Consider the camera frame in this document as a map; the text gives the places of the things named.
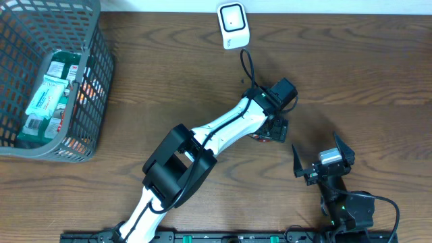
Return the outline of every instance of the gray plastic basket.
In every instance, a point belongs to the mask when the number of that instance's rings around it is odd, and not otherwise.
[[[93,156],[114,69],[100,10],[99,0],[0,0],[0,155],[72,163]],[[25,110],[57,50],[82,54],[63,125],[48,144],[18,148]]]

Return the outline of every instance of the wooden table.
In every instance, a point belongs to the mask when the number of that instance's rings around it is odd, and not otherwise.
[[[329,223],[317,186],[292,173],[334,147],[356,152],[351,190],[395,200],[401,242],[432,236],[432,17],[250,14],[256,81],[298,89],[284,144],[242,138],[201,189],[161,225],[179,231],[285,230]],[[226,51],[215,14],[103,13],[117,67],[99,148],[88,163],[1,158],[0,241],[58,242],[127,220],[141,196],[142,166],[165,135],[201,126],[249,87],[240,50]],[[373,230],[395,212],[376,202]]]

